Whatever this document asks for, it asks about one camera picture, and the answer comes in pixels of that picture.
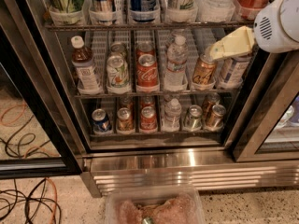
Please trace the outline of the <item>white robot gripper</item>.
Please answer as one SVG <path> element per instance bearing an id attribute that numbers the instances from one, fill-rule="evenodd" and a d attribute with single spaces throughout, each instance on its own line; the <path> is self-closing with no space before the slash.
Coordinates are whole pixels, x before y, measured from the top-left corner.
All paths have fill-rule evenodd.
<path id="1" fill-rule="evenodd" d="M 217 61 L 250 54 L 255 39 L 270 53 L 299 50 L 299 0 L 275 0 L 258 13 L 253 29 L 242 26 L 211 45 L 209 58 Z"/>

